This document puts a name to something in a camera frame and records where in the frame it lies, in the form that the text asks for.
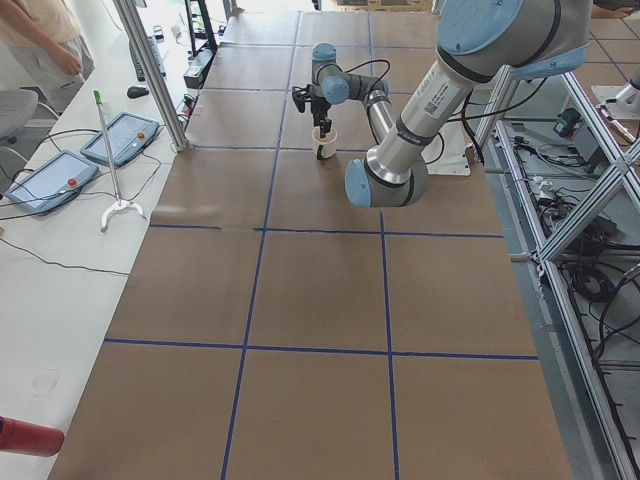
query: reacher grabber tool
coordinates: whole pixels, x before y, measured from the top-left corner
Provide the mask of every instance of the reacher grabber tool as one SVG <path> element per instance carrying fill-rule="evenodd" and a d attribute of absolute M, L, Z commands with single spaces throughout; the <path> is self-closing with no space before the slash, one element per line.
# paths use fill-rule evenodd
<path fill-rule="evenodd" d="M 98 115 L 100 116 L 100 125 L 102 126 L 102 138 L 104 139 L 104 145 L 107 151 L 107 158 L 109 160 L 109 170 L 111 171 L 111 181 L 113 182 L 113 189 L 116 195 L 116 201 L 113 202 L 113 205 L 107 208 L 105 212 L 102 214 L 102 219 L 101 219 L 102 226 L 100 228 L 100 231 L 104 233 L 107 231 L 109 218 L 111 218 L 111 215 L 113 215 L 114 213 L 122 212 L 129 208 L 133 208 L 137 210 L 138 214 L 143 219 L 146 220 L 147 217 L 144 216 L 144 211 L 142 210 L 142 207 L 139 204 L 135 202 L 130 202 L 129 200 L 125 200 L 124 198 L 122 198 L 122 195 L 120 193 L 120 186 L 118 185 L 118 176 L 116 175 L 116 166 L 113 161 L 113 152 L 111 150 L 111 142 L 109 140 L 107 122 L 104 119 L 104 112 L 102 111 L 102 99 L 100 98 L 100 92 L 98 90 L 94 90 L 93 96 L 96 99 L 96 106 L 98 107 Z"/>

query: white cup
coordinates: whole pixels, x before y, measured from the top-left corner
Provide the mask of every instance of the white cup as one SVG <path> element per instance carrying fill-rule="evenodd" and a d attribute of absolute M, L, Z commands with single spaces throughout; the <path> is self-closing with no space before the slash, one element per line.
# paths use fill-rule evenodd
<path fill-rule="evenodd" d="M 313 153 L 318 160 L 325 160 L 336 154 L 338 132 L 335 128 L 332 128 L 324 138 L 320 138 L 320 127 L 315 127 L 311 132 L 311 139 L 313 140 Z"/>

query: electronics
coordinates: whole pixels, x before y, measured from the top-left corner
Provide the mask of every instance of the electronics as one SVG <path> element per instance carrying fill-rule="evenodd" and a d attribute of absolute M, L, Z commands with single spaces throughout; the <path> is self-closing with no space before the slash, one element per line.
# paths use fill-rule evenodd
<path fill-rule="evenodd" d="M 164 70 L 164 63 L 162 62 L 162 57 L 160 56 L 160 50 L 158 50 L 158 41 L 153 35 L 149 35 L 147 39 L 149 40 L 149 46 L 151 47 L 151 53 L 153 53 L 153 58 L 156 61 L 156 65 L 158 65 L 162 76 L 166 77 L 167 72 Z M 140 63 L 140 59 L 138 59 L 138 55 L 136 54 L 131 42 L 129 42 L 129 53 L 131 54 L 131 61 L 133 62 L 133 66 L 136 69 L 136 78 L 139 82 L 142 82 L 145 78 L 144 71 L 142 70 L 142 64 Z"/>
<path fill-rule="evenodd" d="M 75 197 L 97 172 L 97 165 L 62 150 L 11 187 L 5 196 L 29 213 L 44 214 Z"/>
<path fill-rule="evenodd" d="M 153 36 L 156 40 L 164 40 L 164 32 L 162 31 L 162 27 L 160 25 L 153 26 Z"/>
<path fill-rule="evenodd" d="M 113 153 L 113 161 L 117 167 L 129 162 L 153 140 L 160 124 L 140 115 L 121 112 L 109 122 L 109 143 Z M 85 157 L 103 165 L 109 164 L 107 149 L 102 136 L 98 133 L 80 149 Z"/>
<path fill-rule="evenodd" d="M 553 131 L 561 137 L 569 137 L 582 117 L 575 108 L 567 108 L 558 116 Z"/>
<path fill-rule="evenodd" d="M 209 73 L 214 53 L 208 48 L 203 48 L 198 56 L 191 62 L 189 68 L 184 72 L 184 83 L 187 88 L 198 90 Z"/>
<path fill-rule="evenodd" d="M 584 159 L 587 173 L 593 173 L 600 163 L 607 162 L 607 156 L 587 124 L 582 124 L 578 128 L 573 137 L 573 144 Z"/>
<path fill-rule="evenodd" d="M 149 89 L 143 85 L 133 85 L 127 89 L 127 97 L 138 98 L 149 95 Z"/>

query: light blue joint cap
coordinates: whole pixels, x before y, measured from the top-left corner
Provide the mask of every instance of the light blue joint cap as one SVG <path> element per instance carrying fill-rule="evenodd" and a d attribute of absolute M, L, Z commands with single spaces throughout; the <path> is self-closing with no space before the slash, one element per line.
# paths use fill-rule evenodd
<path fill-rule="evenodd" d="M 353 205 L 360 208 L 371 207 L 371 187 L 362 159 L 351 160 L 347 165 L 344 188 Z"/>
<path fill-rule="evenodd" d="M 514 68 L 511 70 L 511 78 L 514 80 L 533 80 L 534 78 L 545 78 L 570 72 L 585 62 L 588 49 L 589 45 L 585 44 L 540 62 Z"/>
<path fill-rule="evenodd" d="M 330 43 L 319 43 L 313 47 L 314 62 L 335 62 L 336 47 Z"/>
<path fill-rule="evenodd" d="M 339 105 L 349 98 L 349 84 L 344 78 L 331 76 L 322 81 L 320 85 L 324 98 L 331 105 Z"/>
<path fill-rule="evenodd" d="M 438 44 L 451 55 L 470 55 L 507 31 L 524 0 L 447 0 L 438 25 Z"/>

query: computer mouse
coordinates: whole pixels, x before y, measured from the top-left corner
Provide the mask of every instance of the computer mouse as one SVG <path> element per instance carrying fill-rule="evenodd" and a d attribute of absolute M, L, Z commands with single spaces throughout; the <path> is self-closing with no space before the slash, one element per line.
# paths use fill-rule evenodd
<path fill-rule="evenodd" d="M 129 98 L 144 97 L 145 95 L 149 95 L 149 89 L 142 85 L 134 85 L 127 90 L 127 97 Z"/>

